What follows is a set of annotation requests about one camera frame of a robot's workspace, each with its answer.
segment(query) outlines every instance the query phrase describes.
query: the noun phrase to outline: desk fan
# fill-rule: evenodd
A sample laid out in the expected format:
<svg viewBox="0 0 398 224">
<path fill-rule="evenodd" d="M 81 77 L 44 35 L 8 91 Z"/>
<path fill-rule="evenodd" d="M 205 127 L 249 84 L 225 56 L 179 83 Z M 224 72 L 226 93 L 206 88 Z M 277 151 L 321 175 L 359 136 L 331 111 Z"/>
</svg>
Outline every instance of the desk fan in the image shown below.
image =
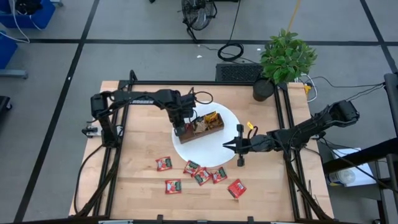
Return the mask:
<svg viewBox="0 0 398 224">
<path fill-rule="evenodd" d="M 196 43 L 197 38 L 193 30 L 203 30 L 209 25 L 211 19 L 217 15 L 216 4 L 214 0 L 182 0 L 181 3 L 184 16 L 182 22 L 187 25 L 187 32 Z"/>
</svg>

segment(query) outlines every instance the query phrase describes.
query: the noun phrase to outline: wooden tray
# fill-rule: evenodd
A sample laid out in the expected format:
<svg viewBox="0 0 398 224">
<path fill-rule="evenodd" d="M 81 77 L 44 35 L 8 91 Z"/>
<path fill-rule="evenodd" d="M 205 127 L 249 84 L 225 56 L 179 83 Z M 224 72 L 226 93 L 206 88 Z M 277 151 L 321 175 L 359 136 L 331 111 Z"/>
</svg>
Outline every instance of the wooden tray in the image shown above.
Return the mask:
<svg viewBox="0 0 398 224">
<path fill-rule="evenodd" d="M 186 142 L 192 141 L 194 139 L 197 139 L 197 138 L 200 138 L 200 137 L 203 137 L 208 134 L 212 134 L 212 133 L 215 133 L 217 131 L 224 129 L 224 121 L 219 113 L 217 113 L 217 118 L 219 121 L 221 121 L 221 125 L 219 125 L 218 127 L 215 127 L 215 128 L 207 129 L 206 131 L 197 133 L 197 134 L 193 132 L 193 125 L 188 124 L 188 126 L 186 127 L 187 131 L 185 132 L 185 134 L 183 134 L 179 137 L 181 144 L 184 144 Z"/>
</svg>

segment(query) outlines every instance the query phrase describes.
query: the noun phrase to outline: black stand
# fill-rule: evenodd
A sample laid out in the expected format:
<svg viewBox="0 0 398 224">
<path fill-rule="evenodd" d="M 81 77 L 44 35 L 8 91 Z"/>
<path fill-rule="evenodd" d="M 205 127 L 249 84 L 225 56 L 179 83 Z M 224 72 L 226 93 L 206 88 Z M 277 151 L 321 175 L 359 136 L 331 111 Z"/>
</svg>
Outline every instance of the black stand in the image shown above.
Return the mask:
<svg viewBox="0 0 398 224">
<path fill-rule="evenodd" d="M 390 109 L 392 114 L 392 120 L 398 136 L 398 74 L 385 74 L 384 75 L 385 89 L 387 91 L 387 97 L 390 103 Z M 341 169 L 347 169 L 352 167 L 350 164 L 344 161 L 348 160 L 354 165 L 358 166 L 367 162 L 376 161 L 378 159 L 386 158 L 388 171 L 390 174 L 389 178 L 380 179 L 385 184 L 389 185 L 392 189 L 398 190 L 398 138 L 390 139 L 379 143 L 375 146 L 371 146 L 367 149 L 349 154 L 339 159 L 323 164 L 323 171 L 325 174 L 339 171 Z M 398 195 L 394 194 L 394 200 L 396 203 L 396 209 L 398 211 Z M 387 215 L 385 214 L 386 203 L 384 197 L 381 196 L 377 200 L 377 206 L 379 208 L 380 220 L 384 220 L 384 223 L 388 223 Z"/>
</svg>

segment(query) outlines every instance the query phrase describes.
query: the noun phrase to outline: wooden tabletop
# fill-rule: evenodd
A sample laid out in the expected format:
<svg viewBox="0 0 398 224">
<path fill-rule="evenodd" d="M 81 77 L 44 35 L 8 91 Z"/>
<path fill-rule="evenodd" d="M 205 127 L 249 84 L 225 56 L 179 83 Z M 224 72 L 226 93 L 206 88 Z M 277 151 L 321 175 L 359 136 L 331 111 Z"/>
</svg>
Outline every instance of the wooden tabletop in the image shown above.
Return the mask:
<svg viewBox="0 0 398 224">
<path fill-rule="evenodd" d="M 117 86 L 118 82 L 103 82 L 101 91 L 113 91 Z M 170 88 L 186 94 L 191 87 L 134 85 L 133 90 L 157 91 Z M 210 92 L 214 101 L 230 109 L 241 124 L 245 125 L 250 121 L 258 126 L 258 133 L 279 129 L 274 96 L 264 102 L 256 102 L 250 86 L 195 86 L 195 91 Z M 289 127 L 282 92 L 280 96 L 285 126 Z M 289 96 L 295 124 L 309 119 L 310 112 L 303 85 L 290 83 Z M 201 97 L 199 100 L 206 100 L 205 95 Z M 248 129 L 245 125 L 244 136 L 247 135 Z M 282 152 L 249 153 L 245 155 L 244 167 L 237 167 L 235 156 L 223 164 L 228 179 L 218 184 L 207 182 L 199 186 L 193 178 L 183 174 L 186 162 L 176 153 L 171 132 L 172 125 L 166 111 L 161 111 L 156 106 L 130 107 L 111 218 L 154 220 L 161 214 L 165 220 L 245 221 L 248 216 L 253 216 L 255 221 L 294 221 Z M 101 138 L 88 139 L 84 158 L 100 144 Z M 307 147 L 318 151 L 315 141 L 311 140 Z M 78 191 L 79 209 L 97 188 L 103 156 L 104 150 L 96 153 L 83 169 Z M 155 160 L 165 156 L 171 156 L 173 169 L 157 172 Z M 301 156 L 305 179 L 307 182 L 311 180 L 312 183 L 312 194 L 316 196 L 322 209 L 332 217 L 319 156 L 305 150 L 301 151 Z M 164 181 L 167 179 L 181 179 L 182 194 L 166 195 Z M 233 199 L 227 191 L 227 186 L 236 179 L 241 179 L 247 187 L 247 191 L 239 200 Z M 301 216 L 304 217 L 300 193 L 297 193 L 297 198 Z M 102 200 L 100 214 L 104 212 L 104 201 Z"/>
</svg>

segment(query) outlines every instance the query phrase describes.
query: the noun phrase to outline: black plant pot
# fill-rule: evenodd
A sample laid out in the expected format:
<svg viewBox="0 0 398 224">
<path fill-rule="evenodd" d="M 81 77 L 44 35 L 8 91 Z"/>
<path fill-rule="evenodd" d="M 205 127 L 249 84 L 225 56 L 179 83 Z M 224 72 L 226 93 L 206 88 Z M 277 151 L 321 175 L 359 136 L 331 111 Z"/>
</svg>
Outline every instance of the black plant pot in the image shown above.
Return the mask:
<svg viewBox="0 0 398 224">
<path fill-rule="evenodd" d="M 274 84 L 266 78 L 259 78 L 253 84 L 253 98 L 264 101 L 274 94 Z"/>
</svg>

